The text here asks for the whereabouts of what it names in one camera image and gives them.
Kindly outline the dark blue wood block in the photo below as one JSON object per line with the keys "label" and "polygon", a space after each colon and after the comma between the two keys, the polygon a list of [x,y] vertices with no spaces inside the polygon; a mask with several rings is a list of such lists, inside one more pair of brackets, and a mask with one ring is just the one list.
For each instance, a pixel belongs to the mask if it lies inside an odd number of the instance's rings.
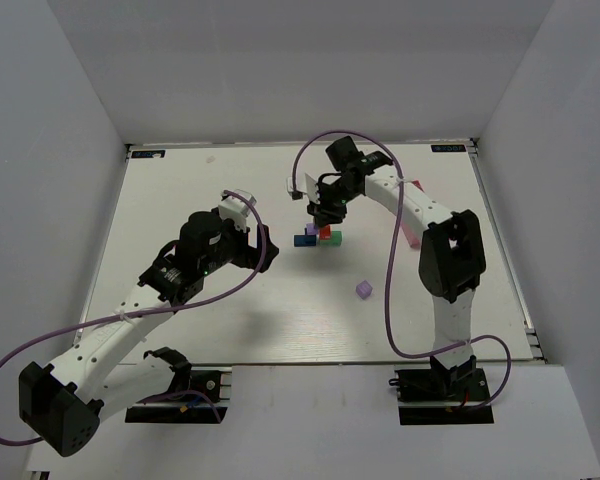
{"label": "dark blue wood block", "polygon": [[304,248],[304,247],[314,247],[317,245],[317,243],[313,244],[313,243],[307,243],[304,240],[304,235],[295,235],[293,237],[293,245],[296,248]]}

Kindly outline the red wood block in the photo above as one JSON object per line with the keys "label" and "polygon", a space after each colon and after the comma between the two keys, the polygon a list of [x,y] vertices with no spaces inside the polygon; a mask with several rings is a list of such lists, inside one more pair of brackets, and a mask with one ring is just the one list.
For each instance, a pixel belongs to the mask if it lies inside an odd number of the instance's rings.
{"label": "red wood block", "polygon": [[331,236],[332,236],[332,233],[331,233],[331,227],[330,226],[326,226],[326,227],[321,228],[319,230],[319,238],[321,240],[328,240],[328,239],[331,238]]}

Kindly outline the purple wood block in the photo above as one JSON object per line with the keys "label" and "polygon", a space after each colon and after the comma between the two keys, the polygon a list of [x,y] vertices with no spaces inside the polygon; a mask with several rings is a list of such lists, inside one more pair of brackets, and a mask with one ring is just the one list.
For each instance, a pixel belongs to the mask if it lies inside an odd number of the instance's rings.
{"label": "purple wood block", "polygon": [[307,223],[305,226],[305,234],[306,235],[317,235],[318,229],[313,223]]}

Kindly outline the green wood block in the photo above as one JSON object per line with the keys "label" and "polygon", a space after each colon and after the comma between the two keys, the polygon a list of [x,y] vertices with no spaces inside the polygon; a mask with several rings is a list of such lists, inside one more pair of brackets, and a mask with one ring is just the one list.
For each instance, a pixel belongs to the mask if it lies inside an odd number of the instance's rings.
{"label": "green wood block", "polygon": [[321,240],[318,235],[318,245],[319,246],[329,246],[329,247],[331,247],[331,246],[339,247],[342,244],[342,240],[343,240],[342,232],[338,231],[338,230],[332,230],[331,233],[332,233],[332,236],[328,240]]}

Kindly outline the pink plastic box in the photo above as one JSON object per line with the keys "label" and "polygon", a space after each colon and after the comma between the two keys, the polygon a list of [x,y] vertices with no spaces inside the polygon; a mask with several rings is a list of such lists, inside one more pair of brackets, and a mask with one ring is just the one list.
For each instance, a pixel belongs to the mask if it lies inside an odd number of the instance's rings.
{"label": "pink plastic box", "polygon": [[420,238],[412,231],[412,229],[407,224],[402,223],[401,230],[408,242],[409,247],[413,250],[419,250],[421,246]]}

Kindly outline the lilac wood block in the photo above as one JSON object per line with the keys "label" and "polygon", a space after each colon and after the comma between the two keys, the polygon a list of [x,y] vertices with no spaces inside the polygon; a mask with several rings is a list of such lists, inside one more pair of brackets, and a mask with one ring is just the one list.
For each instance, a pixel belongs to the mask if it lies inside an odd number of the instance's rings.
{"label": "lilac wood block", "polygon": [[373,294],[374,288],[367,280],[363,280],[356,285],[355,291],[360,299],[366,300]]}

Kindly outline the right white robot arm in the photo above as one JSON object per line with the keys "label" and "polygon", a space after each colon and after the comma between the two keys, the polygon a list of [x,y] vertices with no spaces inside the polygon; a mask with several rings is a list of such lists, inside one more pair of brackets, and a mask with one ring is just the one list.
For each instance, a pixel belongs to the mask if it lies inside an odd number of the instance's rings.
{"label": "right white robot arm", "polygon": [[434,345],[426,355],[431,382],[441,396],[456,394],[476,370],[471,307],[486,270],[477,215],[452,211],[431,199],[404,177],[395,156],[385,149],[364,153],[345,136],[329,145],[326,155],[333,172],[307,177],[295,197],[307,198],[308,213],[323,229],[342,223],[348,204],[364,196],[386,208],[397,227],[415,238],[418,275],[434,307]]}

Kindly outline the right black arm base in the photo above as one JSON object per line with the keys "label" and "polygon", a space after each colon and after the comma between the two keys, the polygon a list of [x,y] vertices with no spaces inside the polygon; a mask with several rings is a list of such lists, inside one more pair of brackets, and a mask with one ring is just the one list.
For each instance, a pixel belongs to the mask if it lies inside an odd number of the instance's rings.
{"label": "right black arm base", "polygon": [[401,426],[487,425],[494,423],[491,406],[477,408],[490,398],[482,368],[458,389],[443,394],[434,388],[428,369],[396,370],[388,385],[397,394]]}

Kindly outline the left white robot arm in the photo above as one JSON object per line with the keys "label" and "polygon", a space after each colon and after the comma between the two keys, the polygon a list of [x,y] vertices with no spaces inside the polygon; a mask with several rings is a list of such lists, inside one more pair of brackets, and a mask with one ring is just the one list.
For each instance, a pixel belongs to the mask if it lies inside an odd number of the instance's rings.
{"label": "left white robot arm", "polygon": [[225,265],[263,273],[278,255],[269,228],[257,225],[250,245],[244,207],[218,206],[191,214],[177,239],[165,244],[139,276],[110,321],[92,326],[47,365],[27,365],[18,378],[20,418],[56,453],[81,450],[102,421],[147,398],[193,392],[192,365],[169,347],[121,361],[157,327],[192,302],[206,278]]}

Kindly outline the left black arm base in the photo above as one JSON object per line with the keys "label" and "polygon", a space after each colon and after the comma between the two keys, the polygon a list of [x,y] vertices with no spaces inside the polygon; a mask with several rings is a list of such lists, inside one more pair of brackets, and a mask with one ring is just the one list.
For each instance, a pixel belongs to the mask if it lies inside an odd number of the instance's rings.
{"label": "left black arm base", "polygon": [[217,425],[228,411],[231,397],[230,367],[193,366],[189,379],[170,386],[169,396],[136,403],[125,412],[127,424]]}

